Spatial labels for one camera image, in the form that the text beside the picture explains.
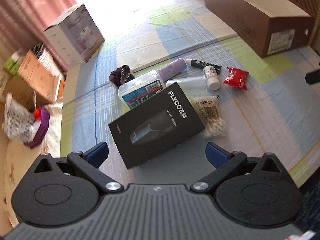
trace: black product box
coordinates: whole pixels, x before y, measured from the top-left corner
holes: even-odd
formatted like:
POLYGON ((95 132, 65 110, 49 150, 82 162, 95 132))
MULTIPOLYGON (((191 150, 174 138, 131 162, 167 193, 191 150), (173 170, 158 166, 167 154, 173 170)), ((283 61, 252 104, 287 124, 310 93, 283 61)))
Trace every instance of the black product box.
POLYGON ((109 124, 129 169, 204 129, 187 97, 174 83, 109 124))

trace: white pill bottle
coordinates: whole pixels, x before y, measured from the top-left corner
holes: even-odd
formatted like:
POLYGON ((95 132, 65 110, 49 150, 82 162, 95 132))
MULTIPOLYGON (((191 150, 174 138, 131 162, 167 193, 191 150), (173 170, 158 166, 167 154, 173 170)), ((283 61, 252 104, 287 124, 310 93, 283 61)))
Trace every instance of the white pill bottle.
POLYGON ((219 89, 220 81, 215 68, 213 66, 206 66, 203 68, 202 72, 205 76, 208 88, 211 91, 219 89))

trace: purple bottle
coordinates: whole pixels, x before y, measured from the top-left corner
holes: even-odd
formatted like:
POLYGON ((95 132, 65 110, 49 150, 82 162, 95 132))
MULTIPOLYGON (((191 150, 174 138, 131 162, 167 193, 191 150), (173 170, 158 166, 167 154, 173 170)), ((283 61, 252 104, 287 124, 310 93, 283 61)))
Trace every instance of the purple bottle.
POLYGON ((175 61, 171 62, 165 67, 158 69, 158 73, 161 76, 163 82, 169 80, 176 74, 180 73, 182 70, 187 68, 186 63, 184 62, 183 58, 178 58, 175 61))

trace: dark scrunchie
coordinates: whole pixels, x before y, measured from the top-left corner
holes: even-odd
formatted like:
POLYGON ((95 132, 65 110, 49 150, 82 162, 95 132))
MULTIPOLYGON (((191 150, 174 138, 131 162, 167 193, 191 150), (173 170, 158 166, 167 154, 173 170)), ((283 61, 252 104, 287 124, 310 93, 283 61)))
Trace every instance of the dark scrunchie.
POLYGON ((123 65, 115 71, 112 71, 109 76, 110 82, 112 82, 116 87, 120 87, 132 79, 134 79, 134 76, 130 73, 130 68, 127 65, 123 65))

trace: purple box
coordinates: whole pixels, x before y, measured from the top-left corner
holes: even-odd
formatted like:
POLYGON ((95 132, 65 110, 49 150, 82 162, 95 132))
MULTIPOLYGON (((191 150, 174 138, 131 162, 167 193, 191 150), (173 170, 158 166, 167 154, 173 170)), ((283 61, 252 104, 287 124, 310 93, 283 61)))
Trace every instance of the purple box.
POLYGON ((49 120, 50 120, 50 114, 47 110, 44 108, 41 108, 41 122, 40 127, 38 131, 36 132, 36 135, 32 142, 25 143, 25 145, 29 146, 30 149, 33 149, 41 144, 45 134, 48 131, 49 128, 49 120))

